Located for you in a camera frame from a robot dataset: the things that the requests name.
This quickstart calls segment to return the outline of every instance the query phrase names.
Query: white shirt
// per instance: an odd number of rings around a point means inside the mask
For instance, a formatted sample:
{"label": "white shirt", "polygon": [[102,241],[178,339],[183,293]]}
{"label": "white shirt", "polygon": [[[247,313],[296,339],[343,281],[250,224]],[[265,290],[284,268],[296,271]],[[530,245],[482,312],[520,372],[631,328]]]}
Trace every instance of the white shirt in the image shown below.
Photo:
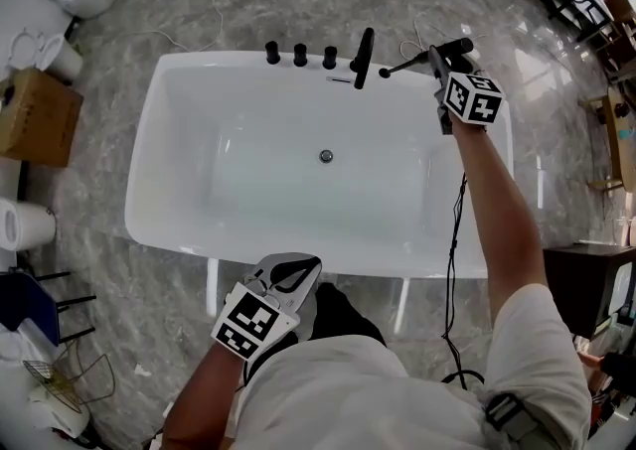
{"label": "white shirt", "polygon": [[[582,448],[591,400],[548,288],[526,286],[502,307],[485,379],[488,392],[541,408]],[[235,450],[488,448],[476,395],[408,377],[394,353],[364,336],[277,353],[249,382],[237,418]]]}

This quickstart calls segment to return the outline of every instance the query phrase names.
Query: bathtub faucet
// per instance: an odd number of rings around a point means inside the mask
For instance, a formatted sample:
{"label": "bathtub faucet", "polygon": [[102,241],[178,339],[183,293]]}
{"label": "bathtub faucet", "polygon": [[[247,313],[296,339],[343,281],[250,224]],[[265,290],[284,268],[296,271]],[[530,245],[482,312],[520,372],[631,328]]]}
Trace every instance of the bathtub faucet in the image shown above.
{"label": "bathtub faucet", "polygon": [[374,50],[374,30],[373,28],[367,28],[360,41],[360,47],[358,48],[358,54],[355,59],[349,64],[349,68],[356,73],[356,82],[354,82],[354,88],[362,89],[365,85],[365,79],[367,78],[367,71],[369,70],[369,64],[371,63],[371,53]]}

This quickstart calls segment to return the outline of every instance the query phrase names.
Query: strap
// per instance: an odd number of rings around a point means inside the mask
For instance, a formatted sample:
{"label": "strap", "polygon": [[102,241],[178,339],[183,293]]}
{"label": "strap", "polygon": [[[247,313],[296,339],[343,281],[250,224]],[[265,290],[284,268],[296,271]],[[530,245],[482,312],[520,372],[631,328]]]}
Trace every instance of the strap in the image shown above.
{"label": "strap", "polygon": [[513,394],[500,393],[486,407],[486,420],[507,434],[522,450],[562,450],[569,448],[562,430],[554,423],[542,423]]}

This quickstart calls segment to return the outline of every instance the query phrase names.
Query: chair leg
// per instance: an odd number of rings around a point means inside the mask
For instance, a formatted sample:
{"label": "chair leg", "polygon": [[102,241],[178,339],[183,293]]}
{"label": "chair leg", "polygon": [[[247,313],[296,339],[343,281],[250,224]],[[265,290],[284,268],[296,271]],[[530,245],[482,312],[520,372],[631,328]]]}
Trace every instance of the chair leg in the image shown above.
{"label": "chair leg", "polygon": [[585,32],[581,32],[580,35],[576,37],[576,41],[578,43],[582,43],[591,39],[594,35],[600,32],[608,24],[609,24],[609,21],[607,19],[604,19],[603,21],[601,21],[600,23],[596,25],[596,28],[593,28],[592,30],[587,30]]}
{"label": "chair leg", "polygon": [[580,105],[581,107],[591,107],[592,104],[602,101],[604,96],[605,95],[602,95],[602,96],[597,97],[597,98],[590,98],[588,100],[580,100],[578,102],[578,105]]}
{"label": "chair leg", "polygon": [[36,277],[36,280],[40,282],[41,280],[57,279],[58,277],[68,277],[69,275],[71,275],[69,271],[63,271],[60,273],[51,273],[50,275],[41,275],[40,277]]}
{"label": "chair leg", "polygon": [[57,302],[56,305],[58,306],[58,308],[60,308],[60,307],[65,307],[67,305],[75,305],[77,303],[87,302],[88,300],[94,300],[95,298],[97,298],[95,295],[82,296],[81,298],[73,298],[71,300],[64,300],[62,302]]}
{"label": "chair leg", "polygon": [[558,7],[556,7],[556,9],[548,15],[548,19],[553,18],[554,16],[556,16],[557,14],[560,14],[560,12],[567,7],[567,5],[570,5],[574,0],[565,0],[563,1],[563,3],[561,3]]}
{"label": "chair leg", "polygon": [[609,178],[607,180],[594,180],[593,182],[587,182],[587,187],[590,189],[600,189],[601,191],[612,191],[623,186],[623,182],[620,178]]}
{"label": "chair leg", "polygon": [[62,337],[60,339],[60,344],[63,344],[67,341],[72,341],[74,339],[78,339],[79,337],[82,337],[86,334],[90,334],[91,332],[94,332],[94,331],[95,331],[95,327],[90,327],[90,328],[87,328],[86,330],[82,330],[81,332],[77,332],[76,334],[72,334],[67,337]]}

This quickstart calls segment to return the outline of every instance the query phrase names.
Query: marble floor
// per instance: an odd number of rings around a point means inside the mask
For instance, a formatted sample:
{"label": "marble floor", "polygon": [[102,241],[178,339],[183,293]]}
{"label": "marble floor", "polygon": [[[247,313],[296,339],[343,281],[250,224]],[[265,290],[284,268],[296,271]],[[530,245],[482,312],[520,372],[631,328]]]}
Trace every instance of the marble floor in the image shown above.
{"label": "marble floor", "polygon": [[[400,43],[416,41],[413,20],[426,45],[473,38],[480,64],[508,93],[516,179],[544,245],[622,239],[622,222],[631,217],[625,194],[601,196],[585,185],[609,169],[603,129],[577,103],[604,92],[602,70],[593,53],[572,42],[575,32],[547,19],[539,0],[117,0],[75,34],[85,60],[76,88],[85,99],[70,165],[32,166],[27,193],[58,218],[55,242],[31,254],[36,271],[74,273],[47,288],[59,297],[97,295],[84,312],[65,313],[62,324],[72,330],[90,320],[97,331],[81,340],[82,361],[107,353],[112,362],[116,393],[91,410],[113,448],[140,448],[162,426],[164,409],[208,349],[213,324],[205,311],[206,260],[136,243],[124,225],[145,91],[157,59],[180,51],[161,35],[138,32],[160,29],[191,50],[218,37],[210,49],[261,50],[275,40],[283,51],[303,42],[320,54],[334,45],[352,58],[371,26],[374,62],[393,66],[402,61]],[[413,46],[404,50],[417,53]],[[244,270],[222,263],[221,291]],[[439,337],[444,281],[405,285],[335,274],[321,280],[335,282],[381,328],[412,375],[439,380],[451,370]],[[464,365],[483,372],[491,335],[486,281],[459,280],[456,304],[454,342]],[[303,332],[312,309],[311,301],[303,307]],[[136,374],[137,365],[147,374]],[[84,387],[99,395],[108,387],[105,370],[91,374]]]}

